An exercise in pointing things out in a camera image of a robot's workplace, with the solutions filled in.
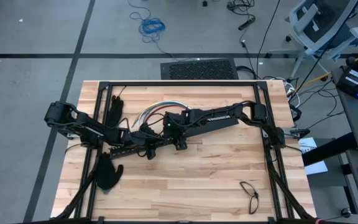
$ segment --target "eyeglasses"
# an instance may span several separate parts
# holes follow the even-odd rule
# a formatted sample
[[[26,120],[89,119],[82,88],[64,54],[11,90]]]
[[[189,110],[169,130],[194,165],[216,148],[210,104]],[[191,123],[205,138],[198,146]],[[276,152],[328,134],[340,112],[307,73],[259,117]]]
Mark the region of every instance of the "eyeglasses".
[[[244,191],[247,193],[247,195],[249,195],[251,197],[251,199],[249,201],[248,212],[250,215],[252,215],[259,208],[259,194],[256,192],[255,188],[250,183],[248,183],[246,181],[241,181],[240,186],[242,187],[242,189],[244,189]]]

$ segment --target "black metal frame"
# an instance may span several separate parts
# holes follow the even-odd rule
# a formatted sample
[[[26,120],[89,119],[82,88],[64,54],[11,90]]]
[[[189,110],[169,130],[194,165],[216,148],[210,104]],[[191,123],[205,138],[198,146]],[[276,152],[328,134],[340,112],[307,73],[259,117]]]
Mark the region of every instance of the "black metal frame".
[[[198,82],[198,81],[195,81],[195,82],[183,82],[183,81],[175,81],[175,82],[167,82],[167,81],[161,81],[161,82],[100,82],[93,117],[94,117],[94,119],[95,118],[97,119],[103,91],[108,90],[107,98],[106,98],[107,100],[106,100],[106,104],[105,104],[104,112],[103,112],[103,124],[106,120],[107,112],[108,112],[108,108],[109,108],[109,104],[110,104],[110,101],[108,99],[110,99],[112,89],[115,86],[251,86],[254,88],[255,101],[257,103],[260,103],[259,89],[261,89],[263,91],[265,104],[267,106],[268,113],[271,116],[271,119],[274,124],[272,105],[270,104],[269,91],[267,89],[267,84],[265,81],[260,81],[260,82],[247,82],[247,81],[245,81],[245,82],[225,82],[225,81],[223,81],[223,82],[222,81],[219,81],[219,82],[214,82],[214,81],[207,81],[207,82]],[[264,138],[262,128],[260,129],[260,133],[262,135],[262,138]],[[266,151],[270,152],[270,145],[268,145],[268,141],[266,141],[266,139],[263,140],[263,145],[264,145],[265,152]],[[102,148],[103,148],[103,145],[101,145],[101,147],[99,147],[97,149],[96,157],[101,154]],[[81,183],[84,183],[84,181],[88,175],[91,155],[92,155],[91,150],[87,149],[87,152],[85,155],[85,163],[84,163],[83,173],[81,176]],[[266,158],[270,158],[269,161],[272,161],[270,153],[266,154],[265,156],[266,156]],[[283,159],[282,159],[282,155],[281,155],[281,152],[279,149],[276,149],[276,156],[277,156],[277,162],[278,162],[278,172],[280,174],[281,179],[284,181],[285,185],[288,186],[287,178],[285,176]],[[270,179],[270,186],[272,189],[272,197],[273,197],[273,204],[275,207],[276,219],[283,218],[281,208],[280,208],[280,200],[278,198],[277,185],[276,185],[273,177],[271,177],[270,175],[269,175],[269,179]],[[91,217],[92,217],[95,193],[96,193],[96,184],[95,184],[95,182],[93,182],[91,185],[90,193],[89,193],[89,202],[88,202],[88,208],[86,210],[85,218],[91,219]],[[288,217],[294,218],[293,209],[292,209],[287,198],[285,198],[285,204],[286,204],[286,208],[287,208],[287,212],[288,212]],[[74,216],[75,218],[81,217],[81,209],[82,209],[82,199],[76,207],[75,216]],[[128,221],[125,223],[129,223],[129,222],[141,223],[141,224],[148,223],[148,222],[132,222],[132,221]],[[104,221],[103,223],[119,224],[120,222]],[[164,224],[176,223],[177,224],[178,222],[159,222],[159,223],[164,223]],[[207,223],[219,224],[219,223],[223,223],[223,222],[207,222]],[[271,219],[269,222],[246,222],[246,223],[255,223],[255,224],[256,223],[271,223]]]

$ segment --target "power cord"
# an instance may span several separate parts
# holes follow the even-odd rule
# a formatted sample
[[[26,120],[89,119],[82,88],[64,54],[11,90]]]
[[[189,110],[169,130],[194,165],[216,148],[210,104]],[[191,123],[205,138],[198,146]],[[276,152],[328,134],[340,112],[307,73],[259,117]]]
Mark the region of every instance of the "power cord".
[[[247,46],[246,46],[246,42],[244,40],[241,40],[242,39],[242,36],[245,34],[246,31],[244,31],[242,33],[242,35],[240,36],[240,39],[239,39],[239,42],[240,44],[242,45],[243,48],[245,48],[246,52],[247,52],[247,56],[248,56],[248,61],[249,61],[249,64],[251,66],[251,73],[254,75],[254,80],[256,80],[256,78],[259,78],[261,79],[256,73],[255,73],[255,70],[254,70],[254,67],[252,66],[252,62],[251,62],[251,58],[249,57],[249,52],[248,52],[248,49],[247,49]]]
[[[69,149],[74,148],[74,147],[77,147],[77,146],[80,146],[80,145],[81,145],[81,143],[78,143],[78,144],[75,144],[75,145],[72,145],[72,146],[68,147],[68,148],[66,149],[66,151],[65,151],[65,154],[67,153],[67,151],[68,151]]]
[[[263,41],[262,41],[262,44],[260,45],[260,49],[259,49],[259,52],[258,52],[258,56],[256,57],[256,74],[257,74],[257,75],[258,75],[260,51],[262,50],[262,47],[264,46],[267,32],[269,31],[270,25],[272,25],[272,22],[273,22],[273,19],[274,19],[274,15],[276,15],[277,8],[278,8],[278,5],[280,4],[280,1],[281,1],[281,0],[278,0],[278,2],[277,2],[277,5],[276,5],[276,8],[274,9],[272,18],[271,18],[271,20],[270,20],[270,22],[269,22],[269,24],[268,24],[268,26],[267,26],[267,29],[266,29],[266,32],[265,32],[265,35],[264,35],[264,39],[263,39]]]
[[[340,114],[344,114],[344,113],[345,113],[345,111],[341,111],[341,112],[339,112],[339,113],[332,114],[332,115],[330,115],[330,116],[328,116],[328,117],[326,117],[326,118],[323,118],[323,119],[321,119],[321,120],[315,122],[314,124],[312,124],[311,126],[309,126],[308,128],[305,128],[305,129],[310,129],[310,128],[312,128],[314,125],[316,125],[316,124],[318,124],[318,123],[320,123],[320,122],[322,122],[322,121],[325,121],[325,120],[327,120],[328,118],[332,118],[332,117],[334,117],[334,116],[337,116],[337,115],[340,115]]]
[[[256,73],[254,72],[254,69],[253,69],[253,68],[251,69],[251,68],[249,68],[249,67],[240,65],[240,66],[237,66],[237,67],[236,67],[236,70],[237,70],[237,71],[245,71],[245,72],[251,73],[254,80],[256,80],[257,78],[261,79],[260,77],[258,77],[258,76],[256,75]]]
[[[226,7],[229,11],[231,11],[237,15],[248,16],[248,19],[249,19],[249,17],[255,19],[254,15],[248,13],[248,9],[255,5],[255,1],[254,0],[239,0],[239,2],[240,2],[240,4],[236,4],[236,0],[228,1]],[[245,12],[245,13],[236,12],[235,11],[236,9],[240,10],[241,12]]]

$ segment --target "cable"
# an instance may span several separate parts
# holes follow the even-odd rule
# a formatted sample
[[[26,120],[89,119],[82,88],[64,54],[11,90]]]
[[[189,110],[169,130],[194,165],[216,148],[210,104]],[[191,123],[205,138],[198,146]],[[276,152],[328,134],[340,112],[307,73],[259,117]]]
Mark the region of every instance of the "cable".
[[[294,138],[299,138],[299,136],[296,136],[296,135],[293,135],[293,134],[285,134],[285,133],[284,133],[284,135],[286,135],[286,136],[292,136],[292,137],[294,137]]]
[[[256,75],[256,73],[254,72],[254,69],[251,69],[251,68],[249,68],[249,67],[240,65],[240,66],[236,66],[236,70],[237,70],[237,71],[250,72],[250,73],[252,74],[252,78],[253,78],[254,80],[256,80],[257,78],[261,79],[260,77],[258,77],[258,76]]]
[[[254,80],[256,80],[257,78],[259,78],[259,79],[261,80],[261,78],[255,73],[254,67],[252,66],[251,58],[249,57],[249,52],[248,52],[248,48],[247,48],[247,46],[246,46],[246,43],[240,42],[240,44],[242,44],[242,46],[244,46],[244,48],[246,49],[247,56],[248,56],[248,61],[249,61],[249,64],[250,64],[250,66],[251,66],[251,69],[248,68],[248,67],[246,67],[246,66],[243,66],[243,67],[245,67],[248,72],[250,72],[250,73],[253,74]],[[239,68],[239,67],[241,67],[241,66],[237,66],[237,67],[236,67],[237,71],[238,71],[238,70],[243,70],[243,67],[241,67],[241,68]]]
[[[72,145],[72,146],[68,147],[68,148],[66,149],[66,151],[65,151],[65,154],[67,153],[67,151],[68,151],[69,149],[71,149],[71,148],[73,148],[73,147],[76,147],[76,146],[80,146],[80,145],[81,145],[81,143],[78,143],[78,144],[75,144],[75,145]]]
[[[335,32],[334,36],[331,38],[331,40],[328,42],[327,46],[325,47],[325,49],[323,50],[323,53],[321,53],[321,55],[317,58],[316,62],[314,63],[313,67],[311,68],[309,74],[306,76],[306,78],[302,81],[301,86],[299,86],[299,88],[295,91],[295,94],[298,93],[298,91],[302,88],[303,84],[305,84],[305,81],[309,78],[309,76],[311,75],[311,72],[314,70],[314,68],[317,66],[318,62],[320,61],[320,59],[323,57],[323,55],[326,53],[327,49],[329,48],[329,46],[332,44],[332,42],[334,41],[335,37],[338,35],[339,31],[342,29],[342,27],[345,25],[346,21],[349,19],[349,16],[352,14],[352,12],[354,11],[354,9],[356,8],[357,4],[354,4],[353,9],[350,11],[349,15],[347,15],[345,21],[341,24],[340,28]]]
[[[177,62],[183,62],[183,61],[189,60],[189,59],[195,60],[193,58],[185,58],[183,60],[178,60],[172,54],[163,51],[160,48],[160,46],[158,45],[158,42],[161,39],[160,33],[165,30],[165,24],[159,18],[151,18],[152,12],[150,11],[150,9],[148,9],[146,7],[142,7],[142,6],[135,6],[135,5],[131,4],[131,2],[129,0],[127,0],[127,2],[131,7],[134,7],[136,9],[145,9],[148,13],[148,16],[145,18],[143,18],[141,16],[140,12],[138,12],[138,11],[132,12],[129,14],[129,17],[131,19],[141,21],[138,31],[139,31],[139,34],[142,36],[143,43],[146,43],[146,44],[147,43],[155,43],[157,45],[157,48],[159,49],[159,51],[169,55],[171,58],[173,58]]]
[[[140,112],[137,116],[136,116],[136,118],[135,118],[135,121],[134,121],[134,124],[132,125],[132,127],[134,127],[135,126],[135,124],[136,124],[136,122],[138,121],[138,125],[140,126],[140,119],[142,118],[142,116],[143,116],[143,114],[145,113],[145,115],[147,116],[148,115],[148,113],[152,110],[152,109],[154,109],[154,108],[156,108],[156,107],[158,107],[158,106],[162,106],[162,105],[182,105],[182,106],[184,106],[185,108],[189,108],[189,109],[191,109],[190,107],[188,107],[186,104],[183,104],[183,103],[180,103],[180,102],[177,102],[177,101],[161,101],[161,102],[158,102],[158,103],[154,103],[154,104],[152,104],[151,106],[149,106],[148,108],[146,108],[145,110],[143,110],[142,112]]]
[[[328,221],[328,220],[333,220],[333,219],[342,218],[342,217],[345,217],[345,215],[341,215],[341,216],[338,216],[338,217],[332,217],[332,218],[325,218],[325,219],[323,219],[323,220],[324,220],[324,221]]]
[[[255,5],[255,1],[254,0],[247,0],[247,2],[244,2],[244,0],[239,0],[239,1],[241,2],[241,4],[236,4],[236,0],[228,1],[226,6],[227,9],[237,15],[248,16],[247,20],[249,20],[249,17],[255,19],[254,15],[248,13],[248,9]],[[246,13],[235,12],[236,9]]]
[[[252,190],[254,190],[254,193],[253,194],[250,194],[249,192],[248,192],[248,190],[244,187],[244,184],[247,184],[247,185],[249,185],[250,187],[252,187]],[[259,208],[259,194],[258,194],[258,192],[256,192],[256,190],[255,190],[255,188],[254,188],[254,186],[252,186],[250,183],[248,183],[248,182],[246,182],[246,181],[241,181],[240,182],[240,186],[242,187],[242,189],[247,193],[247,195],[249,195],[250,197],[251,197],[251,199],[249,200],[249,207],[248,207],[248,213],[250,214],[250,215],[252,215],[252,214],[255,214],[255,212],[258,210],[258,208]],[[251,210],[251,206],[252,206],[252,199],[256,199],[256,201],[257,201],[257,205],[256,205],[256,208],[255,208],[255,210]]]
[[[258,52],[258,56],[256,57],[256,75],[259,75],[259,74],[258,74],[258,67],[259,67],[259,55],[260,55],[260,51],[262,50],[262,47],[264,46],[267,32],[269,31],[270,25],[272,25],[273,18],[274,18],[274,15],[276,15],[277,8],[278,8],[278,5],[280,4],[280,1],[281,1],[281,0],[278,0],[278,2],[277,2],[276,8],[274,9],[274,12],[273,12],[272,19],[270,20],[270,22],[269,22],[269,24],[268,24],[268,26],[267,26],[267,29],[266,29],[266,32],[265,32],[265,35],[264,35],[264,39],[263,39],[263,41],[262,41],[262,44],[260,45],[260,49],[259,49],[259,52]]]
[[[328,116],[328,117],[326,117],[326,118],[323,118],[323,119],[321,119],[321,120],[315,122],[314,124],[312,124],[311,126],[309,126],[308,128],[305,128],[305,129],[310,129],[310,128],[312,128],[314,125],[316,125],[316,124],[318,124],[318,123],[320,123],[320,122],[322,122],[322,121],[325,121],[325,120],[328,119],[328,118],[332,118],[333,116],[337,116],[337,115],[343,114],[344,112],[345,112],[345,111],[341,111],[341,112],[339,112],[339,113],[332,114],[332,115],[330,115],[330,116]]]
[[[154,122],[151,123],[151,124],[147,124],[148,126],[151,126],[151,125],[153,125],[153,124],[157,124],[158,122],[162,121],[162,120],[164,119],[164,117],[165,117],[163,114],[160,114],[160,113],[155,113],[155,114],[153,114],[153,115],[161,115],[161,116],[163,116],[163,118],[158,119],[157,121],[154,121]]]
[[[334,112],[334,110],[336,109],[337,101],[336,101],[336,99],[335,99],[335,96],[334,96],[332,93],[330,93],[330,92],[328,92],[328,91],[326,91],[326,90],[322,90],[322,91],[325,91],[326,93],[331,94],[331,96],[329,96],[329,97],[332,97],[332,98],[334,99],[334,101],[335,101],[334,108],[327,114],[327,116],[330,116],[331,113]]]
[[[125,90],[125,88],[127,88],[127,86],[124,86],[124,88],[122,88],[122,90],[119,92],[118,96],[121,96],[121,93],[122,93],[122,91]]]
[[[300,149],[298,149],[298,148],[296,148],[296,147],[287,146],[287,145],[284,145],[284,146],[285,146],[285,147],[289,147],[290,149],[295,149],[295,150],[298,150],[298,151],[302,152],[302,150],[300,150]]]
[[[155,112],[159,111],[159,110],[162,109],[162,108],[167,108],[167,107],[171,107],[171,106],[178,106],[178,105],[161,106],[161,107],[155,109],[153,112],[151,112],[151,113],[144,119],[143,123],[144,123],[144,122],[147,122],[147,120],[149,120],[149,118],[150,118],[151,116],[153,116],[153,115],[155,115],[155,114],[159,114],[159,113],[155,113]]]
[[[138,155],[139,157],[145,157],[145,156],[147,155],[147,152],[144,152],[143,155],[140,155],[140,154],[139,154],[139,151],[137,151],[136,153],[137,153],[137,155]]]
[[[312,80],[306,82],[305,84],[303,84],[303,86],[310,85],[310,84],[312,84],[313,82],[316,82],[316,81],[321,80],[322,78],[328,77],[328,75],[330,75],[330,74],[331,74],[331,72],[325,73],[324,75],[321,75],[320,77],[314,78],[314,79],[312,79]],[[300,89],[300,88],[301,88],[301,87],[295,88],[293,91],[287,93],[287,96],[290,96],[294,91],[296,91],[296,90],[298,90],[298,89]]]
[[[323,87],[321,87],[319,90],[317,90],[317,91],[314,92],[312,95],[310,95],[309,98],[307,98],[301,105],[299,105],[299,107],[301,107],[302,105],[304,105],[308,100],[310,100],[310,98],[311,98],[313,95],[315,95],[315,94],[318,93],[319,91],[323,90],[324,87],[326,87],[326,86],[327,86],[328,84],[330,84],[331,82],[332,82],[332,80],[329,81],[329,82],[327,82],[326,84],[324,84]]]

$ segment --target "black cable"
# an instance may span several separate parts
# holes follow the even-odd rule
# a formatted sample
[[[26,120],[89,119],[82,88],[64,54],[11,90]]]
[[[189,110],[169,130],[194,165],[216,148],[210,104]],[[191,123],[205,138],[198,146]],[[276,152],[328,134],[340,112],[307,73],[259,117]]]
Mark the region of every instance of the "black cable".
[[[252,187],[252,190],[254,190],[254,193],[253,193],[253,194],[250,194],[250,193],[248,192],[248,190],[244,187],[244,184],[247,184],[247,185],[249,185],[250,187]],[[247,193],[247,195],[249,195],[249,196],[251,197],[251,199],[249,200],[248,212],[249,212],[250,215],[252,215],[252,214],[254,214],[254,213],[258,210],[258,208],[259,208],[259,194],[258,194],[258,192],[256,192],[254,186],[252,186],[250,183],[248,183],[248,182],[246,182],[246,181],[241,181],[241,182],[240,182],[240,186],[241,186],[242,189]],[[256,201],[257,201],[257,205],[256,205],[256,208],[252,211],[252,210],[251,210],[252,199],[254,199],[254,198],[255,198]]]
[[[280,1],[281,1],[281,0],[278,0],[278,2],[277,2],[276,8],[274,9],[274,12],[273,12],[272,19],[270,20],[270,22],[269,22],[269,24],[268,24],[268,26],[267,26],[267,29],[266,29],[266,32],[265,32],[265,35],[264,35],[264,39],[263,39],[263,41],[262,41],[262,44],[260,45],[260,49],[259,49],[259,52],[258,52],[258,56],[256,57],[256,75],[259,75],[259,74],[258,74],[258,67],[259,67],[259,55],[260,55],[260,51],[262,50],[262,47],[264,46],[267,32],[269,31],[270,25],[272,25],[273,18],[274,18],[274,15],[276,15],[277,8],[278,8],[278,5],[280,4]]]
[[[333,220],[333,219],[342,218],[342,217],[345,217],[345,215],[341,215],[341,216],[338,216],[338,217],[332,217],[332,218],[325,218],[325,219],[323,219],[323,220],[324,220],[324,221],[327,221],[327,220]]]
[[[122,90],[119,92],[118,96],[121,96],[121,93],[122,93],[122,91],[125,90],[125,88],[127,88],[127,86],[124,86],[124,88],[122,88]]]
[[[141,155],[140,153],[139,153],[139,151],[138,152],[136,152],[137,153],[137,155],[139,156],[139,157],[145,157],[146,155],[147,155],[147,152],[144,152],[144,154],[143,155]]]
[[[318,85],[318,86],[314,86],[313,88],[310,88],[310,89],[305,90],[305,91],[303,91],[303,92],[301,92],[301,93],[298,93],[298,96],[301,96],[301,95],[303,95],[304,93],[314,93],[315,91],[311,91],[312,89],[315,89],[315,88],[317,88],[317,87],[322,87],[322,86],[324,86],[324,85],[325,85],[325,84],[323,84],[323,85]]]
[[[160,113],[154,113],[153,115],[155,115],[155,114],[157,114],[157,115],[161,115],[161,116],[163,116],[163,118],[158,119],[158,120],[154,121],[153,123],[151,123],[151,124],[147,124],[147,125],[151,126],[151,125],[153,125],[153,124],[157,124],[159,121],[161,121],[161,120],[163,120],[163,119],[164,119],[164,115],[163,115],[163,114],[160,114]]]
[[[284,135],[292,136],[292,137],[294,137],[294,138],[299,138],[299,136],[295,136],[295,135],[292,135],[292,134],[285,134],[285,133],[284,133]]]
[[[245,43],[242,43],[242,42],[241,42],[241,44],[244,46],[244,48],[246,49],[246,52],[247,52],[249,64],[250,64],[251,69],[252,69],[252,71],[250,71],[250,73],[252,73],[252,74],[254,75],[254,80],[256,80],[256,78],[261,79],[261,78],[255,73],[254,67],[252,66],[251,58],[249,57],[249,52],[248,52],[248,48],[247,48],[246,44],[245,44]]]
[[[72,146],[68,147],[68,148],[66,149],[66,151],[65,151],[65,154],[67,153],[67,151],[68,151],[69,149],[71,149],[71,148],[73,148],[73,147],[76,147],[76,146],[80,146],[80,145],[81,145],[81,143],[78,143],[78,144],[75,144],[75,145],[72,145]]]
[[[168,138],[161,138],[160,137],[160,134],[157,134],[157,135],[152,135],[152,134],[148,134],[148,133],[144,133],[143,131],[141,130],[138,130],[138,132],[146,135],[146,136],[149,136],[150,138],[156,138],[156,139],[162,139],[162,140],[167,140]]]
[[[302,152],[302,150],[300,150],[300,149],[298,149],[298,148],[296,148],[296,147],[287,146],[287,145],[284,145],[284,146],[285,146],[285,147],[289,147],[290,149],[295,149],[295,150],[298,150],[298,151]]]
[[[332,112],[334,112],[334,110],[336,109],[336,105],[337,105],[337,101],[336,101],[336,98],[335,98],[335,96],[332,94],[332,93],[330,93],[330,92],[328,92],[328,91],[326,91],[326,90],[322,90],[322,91],[325,91],[326,93],[329,93],[329,94],[331,94],[331,96],[332,96],[332,98],[334,99],[334,101],[335,101],[335,105],[334,105],[334,108],[327,114],[327,116],[330,116],[331,115],[331,113]]]
[[[321,94],[322,92],[329,93],[331,96],[324,96],[324,95]],[[334,95],[334,94],[331,93],[331,92],[328,92],[328,90],[321,90],[321,91],[318,92],[318,94],[319,94],[320,96],[322,96],[322,97],[325,97],[325,98],[331,98],[331,97],[337,97],[337,96],[339,96],[339,95]]]
[[[349,16],[353,13],[354,9],[356,8],[357,4],[354,4],[353,9],[350,11],[349,15],[347,15],[345,21],[342,23],[342,25],[340,26],[340,28],[335,32],[334,36],[331,38],[331,40],[328,42],[327,46],[325,47],[325,49],[323,50],[323,53],[321,53],[321,55],[317,58],[316,63],[314,63],[313,67],[311,68],[309,74],[306,76],[306,78],[302,81],[301,86],[299,86],[299,89],[297,89],[295,91],[295,93],[291,96],[290,101],[292,100],[292,98],[294,96],[296,96],[296,94],[299,92],[299,90],[303,87],[303,84],[305,84],[306,80],[309,78],[309,76],[311,75],[311,72],[314,70],[314,68],[317,66],[318,62],[320,61],[320,59],[323,57],[323,55],[326,53],[326,51],[328,50],[329,46],[332,44],[332,42],[334,41],[335,37],[338,35],[339,31],[342,29],[342,27],[345,25],[346,21],[349,19]]]
[[[251,68],[249,68],[249,67],[240,65],[240,66],[237,66],[237,67],[236,67],[236,70],[237,70],[237,71],[250,72],[250,73],[252,74],[252,78],[253,78],[254,80],[256,80],[257,78],[261,79],[260,77],[258,77],[258,76],[256,75],[256,73],[254,72],[254,69],[251,69]]]
[[[254,0],[247,0],[247,2],[244,2],[243,0],[240,0],[241,4],[236,4],[236,0],[233,1],[229,1],[227,2],[227,9],[237,15],[240,16],[248,16],[247,20],[249,20],[249,17],[253,17],[255,18],[255,16],[253,14],[248,13],[248,9],[250,7],[253,7],[255,5],[255,1]],[[246,12],[246,13],[240,13],[240,12],[236,12],[235,10],[238,9],[241,12]]]
[[[309,96],[309,98],[307,98],[303,103],[301,103],[301,105],[299,105],[299,107],[301,107],[302,105],[304,105],[308,100],[310,100],[310,98],[312,97],[312,96],[314,96],[315,94],[317,94],[319,91],[321,91],[322,89],[324,89],[329,83],[331,83],[332,82],[332,80],[331,81],[329,81],[329,82],[327,82],[327,83],[325,83],[324,85],[323,85],[323,87],[321,87],[319,90],[317,90],[316,92],[314,92],[312,95],[310,95]]]
[[[326,118],[323,118],[323,119],[321,119],[321,120],[315,122],[315,123],[312,124],[310,127],[305,128],[305,129],[310,129],[310,128],[312,128],[314,125],[316,125],[316,124],[318,124],[318,123],[320,123],[320,122],[322,122],[322,121],[325,121],[325,120],[328,119],[328,118],[332,118],[333,116],[337,116],[337,115],[343,114],[344,112],[345,112],[345,111],[341,111],[341,112],[339,112],[339,113],[332,114],[332,115],[330,115],[330,116],[328,116],[328,117],[326,117]]]
[[[294,78],[293,80],[295,80],[295,88],[298,87],[298,80],[299,80],[299,77],[298,78]]]

